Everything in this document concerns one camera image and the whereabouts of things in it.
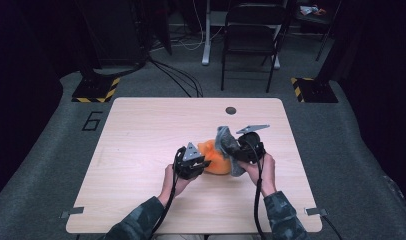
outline hand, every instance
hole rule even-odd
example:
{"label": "hand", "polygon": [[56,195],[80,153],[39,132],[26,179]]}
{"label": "hand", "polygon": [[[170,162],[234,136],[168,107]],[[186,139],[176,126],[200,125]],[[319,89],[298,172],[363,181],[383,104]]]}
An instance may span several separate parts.
{"label": "hand", "polygon": [[[173,176],[174,176],[174,170],[172,169],[172,164],[169,164],[165,168],[165,178],[163,179],[163,185],[162,185],[162,191],[160,195],[157,197],[159,201],[162,203],[164,207],[166,207],[166,204],[168,203],[169,196],[171,195],[171,190],[172,190],[172,185],[173,185]],[[178,178],[176,187],[175,187],[175,197],[178,196],[182,191],[184,191],[185,187],[193,181],[193,179],[185,180],[182,178]]]}
{"label": "hand", "polygon": [[[259,179],[259,168],[257,164],[250,164],[242,161],[238,161],[238,165],[244,168],[249,174],[250,179],[256,185]],[[262,195],[263,197],[269,196],[277,191],[275,187],[275,160],[268,153],[260,159],[260,166],[263,167],[262,171]]]}

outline wooden table top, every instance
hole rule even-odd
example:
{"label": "wooden table top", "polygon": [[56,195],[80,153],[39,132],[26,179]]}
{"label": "wooden table top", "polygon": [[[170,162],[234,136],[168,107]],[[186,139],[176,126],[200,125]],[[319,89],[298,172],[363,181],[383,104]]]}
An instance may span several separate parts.
{"label": "wooden table top", "polygon": [[[226,113],[234,107],[236,113]],[[284,106],[275,98],[118,98],[114,101],[74,207],[69,233],[105,233],[135,207],[158,196],[165,167],[178,148],[215,139],[219,126],[258,130],[276,160],[276,185],[297,210],[308,232],[322,228]],[[175,198],[158,234],[257,233],[253,218],[256,187],[240,177],[203,173]],[[263,197],[259,221],[270,232]]]}

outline camouflage jacket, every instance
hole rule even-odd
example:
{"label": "camouflage jacket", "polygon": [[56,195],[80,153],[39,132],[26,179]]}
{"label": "camouflage jacket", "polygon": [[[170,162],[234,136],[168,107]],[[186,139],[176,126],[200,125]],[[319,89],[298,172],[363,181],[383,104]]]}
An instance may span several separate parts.
{"label": "camouflage jacket", "polygon": [[[273,239],[310,239],[284,193],[278,191],[264,198]],[[163,213],[163,205],[152,197],[114,225],[104,240],[148,240],[153,226]]]}

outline person's left hand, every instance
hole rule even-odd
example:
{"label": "person's left hand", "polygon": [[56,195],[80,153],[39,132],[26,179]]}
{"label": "person's left hand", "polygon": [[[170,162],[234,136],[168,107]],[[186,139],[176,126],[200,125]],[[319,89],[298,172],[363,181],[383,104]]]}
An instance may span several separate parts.
{"label": "person's left hand", "polygon": [[[162,186],[162,191],[160,195],[157,197],[159,201],[162,203],[164,207],[166,207],[166,204],[168,203],[169,196],[171,195],[171,189],[173,185],[173,176],[174,176],[174,170],[172,168],[172,164],[169,164],[165,168],[165,178],[163,179],[163,186]],[[175,186],[175,197],[178,196],[179,194],[184,191],[185,187],[193,181],[196,178],[185,180],[182,178],[178,178],[177,184]]]}

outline gray carpet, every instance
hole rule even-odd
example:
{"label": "gray carpet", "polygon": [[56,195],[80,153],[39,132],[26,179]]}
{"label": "gray carpet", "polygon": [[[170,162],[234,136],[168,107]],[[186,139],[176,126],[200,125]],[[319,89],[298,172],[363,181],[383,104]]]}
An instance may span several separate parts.
{"label": "gray carpet", "polygon": [[[331,86],[337,104],[299,103],[292,77],[315,77],[331,47],[319,62],[320,42],[288,36],[280,54],[281,69],[274,72],[270,93],[266,79],[226,79],[220,91],[222,43],[215,39],[209,66],[201,65],[203,46],[196,50],[174,47],[151,53],[155,60],[184,70],[202,85],[204,97],[279,98],[283,101],[317,206],[344,239],[406,239],[406,208],[384,177],[373,155],[360,138],[358,125],[337,82]],[[105,69],[116,72],[124,68]],[[64,95],[46,129],[0,194],[0,240],[76,239],[66,232],[62,211],[70,209],[86,174],[94,148],[113,99],[108,103],[73,103],[71,94],[81,77],[72,73],[61,79]],[[187,91],[195,96],[191,88]],[[151,63],[124,76],[117,97],[187,97],[181,88]],[[96,131],[81,131],[92,111],[101,122]],[[323,221],[313,239],[338,239]],[[83,234],[79,239],[96,239]]]}

